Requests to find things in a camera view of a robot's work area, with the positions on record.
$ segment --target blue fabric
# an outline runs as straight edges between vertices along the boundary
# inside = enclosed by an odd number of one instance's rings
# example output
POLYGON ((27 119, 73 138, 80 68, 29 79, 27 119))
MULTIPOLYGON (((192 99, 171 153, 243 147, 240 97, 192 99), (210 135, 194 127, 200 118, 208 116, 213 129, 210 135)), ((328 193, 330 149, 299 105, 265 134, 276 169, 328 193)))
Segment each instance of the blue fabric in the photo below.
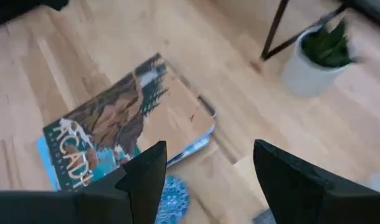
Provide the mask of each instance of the blue fabric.
POLYGON ((189 192, 184 182, 174 176, 167 176, 156 224, 176 224, 184 217, 189 207, 189 192))

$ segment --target pine tree illustration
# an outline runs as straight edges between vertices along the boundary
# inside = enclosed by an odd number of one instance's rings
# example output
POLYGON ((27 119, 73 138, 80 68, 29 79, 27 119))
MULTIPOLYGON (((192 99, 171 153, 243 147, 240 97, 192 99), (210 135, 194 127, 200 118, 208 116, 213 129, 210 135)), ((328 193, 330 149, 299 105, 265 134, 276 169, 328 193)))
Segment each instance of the pine tree illustration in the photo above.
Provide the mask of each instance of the pine tree illustration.
POLYGON ((162 87, 162 82, 165 75, 165 65, 160 65, 155 68, 158 76, 143 87, 143 102, 140 106, 141 114, 147 117, 158 105, 159 99, 168 89, 162 87))

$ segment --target wooden floor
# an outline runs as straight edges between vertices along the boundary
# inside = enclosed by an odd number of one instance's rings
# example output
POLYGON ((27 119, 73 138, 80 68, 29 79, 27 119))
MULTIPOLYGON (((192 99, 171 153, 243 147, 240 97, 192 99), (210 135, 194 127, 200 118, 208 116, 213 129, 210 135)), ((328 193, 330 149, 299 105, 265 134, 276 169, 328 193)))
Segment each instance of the wooden floor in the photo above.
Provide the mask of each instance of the wooden floor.
MULTIPOLYGON (((363 57, 317 98, 280 81, 291 49, 259 62, 279 0, 71 0, 0 27, 0 189, 48 189, 34 142, 42 127, 155 52, 218 111, 207 148, 171 169, 191 205, 183 223, 249 223, 267 207, 252 163, 265 139, 364 185, 380 172, 380 30, 351 11, 363 57)), ((290 1, 275 43, 336 4, 290 1)))

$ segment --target book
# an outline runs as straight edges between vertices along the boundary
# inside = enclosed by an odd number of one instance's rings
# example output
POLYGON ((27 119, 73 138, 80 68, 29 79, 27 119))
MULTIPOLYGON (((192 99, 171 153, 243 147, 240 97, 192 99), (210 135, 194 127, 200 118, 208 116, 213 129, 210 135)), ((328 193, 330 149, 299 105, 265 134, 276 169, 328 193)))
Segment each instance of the book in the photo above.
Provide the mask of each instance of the book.
POLYGON ((52 188, 77 191, 159 140, 177 162, 205 146, 213 129, 212 115, 156 54, 44 127, 37 148, 52 188))

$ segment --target green plant leaves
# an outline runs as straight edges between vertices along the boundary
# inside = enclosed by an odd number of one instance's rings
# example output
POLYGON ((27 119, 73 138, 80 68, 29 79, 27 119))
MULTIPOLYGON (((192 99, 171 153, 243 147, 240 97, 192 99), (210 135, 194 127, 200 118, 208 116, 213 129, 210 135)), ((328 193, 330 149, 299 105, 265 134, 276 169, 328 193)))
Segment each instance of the green plant leaves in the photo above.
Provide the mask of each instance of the green plant leaves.
POLYGON ((346 23, 341 22, 330 33, 323 25, 317 32, 304 37, 301 47, 305 55, 323 67, 342 67, 356 60, 349 57, 346 23))

